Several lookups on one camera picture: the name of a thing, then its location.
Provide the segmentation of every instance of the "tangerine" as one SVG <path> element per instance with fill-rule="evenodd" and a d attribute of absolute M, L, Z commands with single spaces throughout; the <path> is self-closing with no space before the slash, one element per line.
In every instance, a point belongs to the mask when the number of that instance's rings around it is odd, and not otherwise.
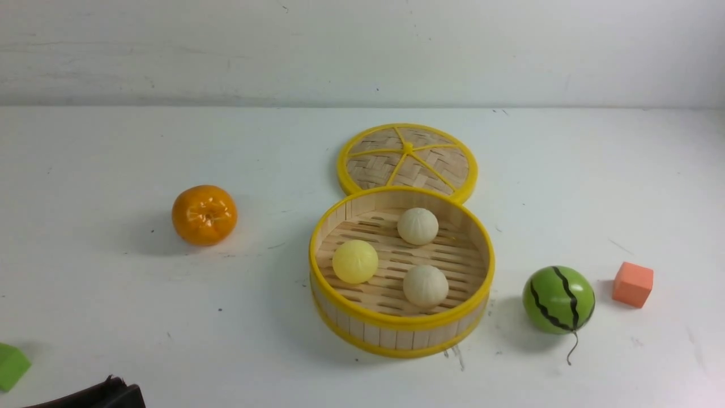
<path fill-rule="evenodd" d="M 234 230 L 236 205 L 223 189 L 200 185 L 192 187 L 174 201 L 171 219 L 176 233 L 198 246 L 216 245 Z"/>

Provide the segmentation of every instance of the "toy watermelon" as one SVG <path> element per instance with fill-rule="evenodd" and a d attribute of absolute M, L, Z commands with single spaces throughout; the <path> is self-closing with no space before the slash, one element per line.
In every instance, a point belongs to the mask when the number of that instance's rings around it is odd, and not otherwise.
<path fill-rule="evenodd" d="M 566 266 L 547 266 L 534 272 L 523 289 L 523 307 L 534 325 L 549 333 L 573 333 L 576 344 L 576 332 L 592 318 L 595 303 L 587 279 Z M 566 360 L 571 365 L 569 356 Z"/>

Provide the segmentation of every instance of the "black object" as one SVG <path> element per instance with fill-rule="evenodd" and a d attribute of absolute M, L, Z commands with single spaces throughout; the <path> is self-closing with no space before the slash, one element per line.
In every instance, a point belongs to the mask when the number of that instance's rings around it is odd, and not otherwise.
<path fill-rule="evenodd" d="M 44 404 L 26 408 L 146 408 L 138 385 L 112 375 L 100 384 Z"/>

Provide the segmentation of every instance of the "bamboo steamer basket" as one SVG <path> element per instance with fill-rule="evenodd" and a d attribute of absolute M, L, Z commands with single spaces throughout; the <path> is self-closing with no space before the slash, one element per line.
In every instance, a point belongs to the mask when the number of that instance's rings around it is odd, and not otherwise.
<path fill-rule="evenodd" d="M 478 166 L 471 151 L 444 131 L 414 123 L 367 129 L 342 148 L 337 160 L 346 194 L 409 186 L 438 192 L 463 203 L 473 193 Z"/>
<path fill-rule="evenodd" d="M 397 219 L 422 207 L 439 220 L 427 245 L 400 238 Z M 348 240 L 369 242 L 378 252 L 375 276 L 350 285 L 332 269 L 334 251 Z M 318 222 L 310 240 L 310 287 L 319 315 L 352 345 L 389 357 L 428 356 L 465 338 L 484 315 L 494 277 L 494 251 L 479 220 L 438 192 L 415 187 L 379 187 L 347 196 Z M 430 310 L 409 303 L 402 279 L 414 265 L 439 268 L 449 283 L 447 298 Z"/>

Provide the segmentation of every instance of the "green foam block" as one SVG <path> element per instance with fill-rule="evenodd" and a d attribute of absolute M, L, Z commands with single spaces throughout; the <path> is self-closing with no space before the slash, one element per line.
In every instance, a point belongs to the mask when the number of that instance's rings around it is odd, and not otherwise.
<path fill-rule="evenodd" d="M 30 360 L 22 351 L 0 343 L 0 391 L 10 391 L 29 368 Z"/>

